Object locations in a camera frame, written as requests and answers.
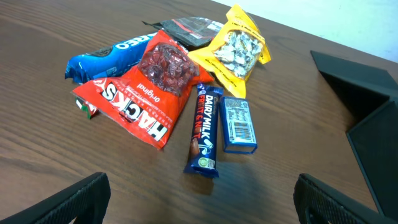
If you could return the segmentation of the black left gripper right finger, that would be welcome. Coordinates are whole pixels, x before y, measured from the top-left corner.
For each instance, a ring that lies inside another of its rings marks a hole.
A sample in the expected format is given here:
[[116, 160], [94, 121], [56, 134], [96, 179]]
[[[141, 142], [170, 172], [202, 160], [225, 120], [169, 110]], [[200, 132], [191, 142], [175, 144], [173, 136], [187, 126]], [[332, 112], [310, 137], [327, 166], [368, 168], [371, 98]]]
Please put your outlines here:
[[299, 175], [293, 198], [301, 224], [397, 224], [306, 173]]

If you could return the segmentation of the black snack packet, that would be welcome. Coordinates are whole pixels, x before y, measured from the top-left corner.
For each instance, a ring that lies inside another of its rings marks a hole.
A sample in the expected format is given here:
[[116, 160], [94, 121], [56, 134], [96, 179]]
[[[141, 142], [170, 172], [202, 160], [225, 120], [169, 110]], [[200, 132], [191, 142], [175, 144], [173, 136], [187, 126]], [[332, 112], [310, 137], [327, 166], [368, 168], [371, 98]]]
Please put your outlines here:
[[157, 23], [143, 23], [158, 30], [162, 29], [188, 51], [208, 46], [224, 26], [204, 17], [183, 17]]

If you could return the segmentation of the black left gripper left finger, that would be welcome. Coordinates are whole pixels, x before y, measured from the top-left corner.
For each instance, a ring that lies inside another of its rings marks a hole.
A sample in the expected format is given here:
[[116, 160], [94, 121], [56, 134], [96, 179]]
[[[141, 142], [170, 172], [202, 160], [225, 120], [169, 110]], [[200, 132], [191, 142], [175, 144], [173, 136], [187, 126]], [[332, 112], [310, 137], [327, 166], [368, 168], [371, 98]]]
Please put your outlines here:
[[102, 224], [110, 197], [108, 176], [96, 172], [1, 223]]

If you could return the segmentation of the red Hacks candy bag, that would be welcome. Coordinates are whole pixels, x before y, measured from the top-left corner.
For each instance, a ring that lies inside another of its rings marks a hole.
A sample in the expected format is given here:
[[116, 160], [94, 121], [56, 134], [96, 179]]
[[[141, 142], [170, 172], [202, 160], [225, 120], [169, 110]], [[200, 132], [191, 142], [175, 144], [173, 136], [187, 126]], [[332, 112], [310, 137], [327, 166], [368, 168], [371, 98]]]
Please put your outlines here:
[[141, 61], [121, 77], [99, 78], [73, 90], [140, 140], [162, 149], [193, 85], [213, 77], [163, 30], [149, 41]]

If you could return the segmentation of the yellow Hacks candy bag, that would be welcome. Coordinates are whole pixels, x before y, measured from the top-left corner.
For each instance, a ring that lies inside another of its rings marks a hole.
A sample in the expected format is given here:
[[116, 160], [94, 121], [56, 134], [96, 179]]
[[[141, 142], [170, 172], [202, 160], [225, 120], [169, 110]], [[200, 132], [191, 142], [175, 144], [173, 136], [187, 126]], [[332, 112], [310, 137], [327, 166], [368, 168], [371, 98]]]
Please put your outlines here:
[[188, 56], [205, 70], [214, 73], [218, 81], [235, 97], [246, 97], [246, 82], [256, 63], [272, 60], [265, 38], [254, 20], [235, 4], [227, 12], [227, 23], [204, 48]]

